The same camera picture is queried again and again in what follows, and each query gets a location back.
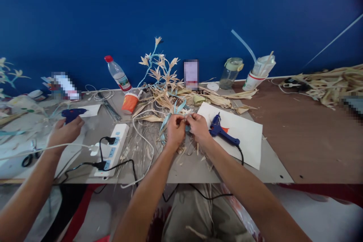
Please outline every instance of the bottle label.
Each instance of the bottle label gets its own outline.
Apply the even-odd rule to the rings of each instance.
[[[122,91],[128,91],[131,89],[131,84],[129,82],[129,80],[127,79],[126,75],[123,76],[120,79],[115,79],[116,83],[118,84],[118,86],[121,88]]]

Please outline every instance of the power strip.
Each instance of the power strip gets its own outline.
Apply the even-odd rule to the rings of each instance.
[[[104,170],[113,168],[119,163],[121,152],[122,149],[124,148],[128,132],[129,132],[129,126],[127,124],[117,124],[111,134],[111,137],[116,138],[115,142],[113,144],[107,144],[107,145],[101,144],[103,160],[106,162]],[[115,171],[116,168],[110,171],[96,170],[95,177],[103,177],[104,180],[107,180],[109,177],[112,177],[115,174]]]

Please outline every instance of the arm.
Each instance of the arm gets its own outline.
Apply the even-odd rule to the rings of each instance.
[[[269,189],[213,140],[203,116],[194,113],[187,121],[227,188],[245,207],[267,241],[310,241]]]
[[[116,229],[113,241],[146,241],[152,217],[164,192],[174,154],[185,138],[184,117],[172,115],[167,130],[166,146],[136,189]]]
[[[60,120],[54,127],[48,147],[71,143],[79,135],[84,121],[77,117],[63,127]],[[46,150],[34,170],[0,213],[0,241],[24,241],[46,202],[64,147]]]

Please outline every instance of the gray tabletop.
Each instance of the gray tabletop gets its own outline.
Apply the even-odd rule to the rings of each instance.
[[[220,90],[221,94],[234,93],[233,90]],[[124,95],[121,91],[115,92],[114,97],[111,99],[112,106],[117,110],[117,112],[122,116],[123,120],[130,120],[131,116],[122,115],[121,114],[121,106],[123,103]],[[79,102],[79,107],[82,106],[83,103],[89,104],[86,100]],[[236,103],[237,106],[241,106],[242,103],[240,100],[234,100],[233,103]],[[249,113],[243,113],[242,117],[252,120],[252,117]],[[105,108],[102,106],[100,108],[99,114],[97,116],[98,123],[95,129],[89,130],[86,134],[84,144],[94,144],[97,142],[100,137],[107,136],[112,133],[114,125],[106,112]],[[130,121],[122,121],[121,123],[127,123],[132,126]],[[276,153],[273,151],[271,146],[269,145],[267,140],[262,138],[262,152],[261,152],[261,166],[260,170],[257,170],[249,165],[245,165],[245,167],[250,170],[254,175],[256,175],[262,182],[264,183],[293,183],[292,178],[288,174],[287,170],[279,160]],[[189,146],[188,139],[186,140],[185,146]],[[161,147],[158,145],[157,152],[155,152],[154,161],[157,158],[158,153],[161,151]],[[176,158],[172,164],[171,170],[168,176],[168,183],[220,183],[221,179],[217,173],[217,171],[212,168],[211,164],[208,160],[202,160],[203,155],[200,152],[197,156],[196,152],[193,152],[194,145],[189,146],[188,154],[185,153],[182,157],[181,155],[176,154]],[[82,162],[85,161],[93,161],[95,158],[91,157],[88,152],[82,152],[78,158],[72,163],[71,167],[75,167]],[[85,166],[83,169],[79,168],[77,171],[73,171],[69,173],[69,183],[122,183],[129,184],[133,182],[135,179],[132,174],[131,166],[122,166],[119,172],[116,172],[115,176],[109,178],[108,180],[102,180],[101,178],[93,177],[95,168],[90,166]],[[137,171],[138,178],[141,177],[142,173]]]
[[[233,90],[220,90],[221,94],[234,93]],[[72,108],[82,107],[86,105],[95,105],[101,104],[102,102],[94,101],[93,99],[88,100],[90,95],[86,95],[82,101],[73,102]],[[124,94],[122,91],[115,91],[115,95],[109,100],[112,107],[122,116],[122,121],[120,123],[126,123],[130,126],[128,138],[126,138],[126,142],[123,149],[123,155],[127,156],[127,158],[133,158],[136,162],[135,168],[137,177],[141,178],[145,170],[150,162],[148,156],[146,156],[146,147],[145,141],[142,140],[139,136],[134,137],[136,134],[133,130],[133,125],[131,122],[132,116],[123,115],[121,113],[121,107],[123,104]],[[241,106],[242,103],[240,100],[234,100],[232,103],[236,103],[236,106]],[[249,113],[243,113],[242,117],[252,120]],[[101,137],[110,136],[115,123],[111,119],[110,115],[106,111],[105,106],[101,106],[99,113],[97,116],[85,118],[85,138],[83,140],[83,144],[92,145],[97,143]],[[146,135],[152,130],[158,131],[160,127],[160,123],[151,124],[147,129],[141,126],[143,129],[143,133]],[[157,141],[156,134],[150,133],[153,137],[152,144],[155,148],[155,156],[153,161],[155,161],[162,150],[162,145]],[[208,159],[203,158],[203,151],[201,150],[198,154],[195,152],[195,143],[191,143],[192,135],[187,133],[185,146],[188,147],[187,151],[183,155],[176,154],[175,160],[172,164],[171,170],[168,176],[168,183],[220,183],[221,179],[217,173],[217,171],[212,168],[212,165]],[[264,183],[293,183],[292,178],[286,171],[285,167],[282,165],[276,153],[273,151],[271,146],[269,145],[267,140],[264,140],[264,137],[261,139],[262,141],[262,152],[261,152],[261,165],[260,170],[257,170],[249,165],[245,164],[245,167],[249,169],[254,175],[256,175],[262,182]],[[137,149],[135,149],[132,145],[137,144]],[[58,169],[64,168],[67,161],[61,161]],[[98,161],[98,157],[94,157],[90,155],[90,151],[86,148],[83,148],[77,156],[75,156],[67,165],[66,169],[71,169],[83,162],[96,162]],[[66,183],[113,183],[113,184],[129,184],[135,181],[132,172],[131,165],[123,165],[119,167],[113,177],[110,177],[107,180],[104,180],[101,177],[94,177],[94,173],[97,171],[96,168],[91,166],[81,166],[75,171],[69,172],[69,178]],[[24,179],[31,172],[31,169],[22,172],[19,175],[14,177],[9,177],[3,171],[0,172],[0,179],[9,179],[8,182],[11,182],[12,179]],[[59,182],[64,179],[64,175],[59,176]]]

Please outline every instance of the person's left hand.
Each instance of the person's left hand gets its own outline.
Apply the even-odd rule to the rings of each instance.
[[[47,146],[57,146],[60,144],[72,143],[80,134],[84,121],[77,116],[72,122],[64,125],[65,119],[59,120],[49,137]]]
[[[172,115],[167,127],[168,138],[166,145],[176,149],[185,138],[185,119],[183,115]]]

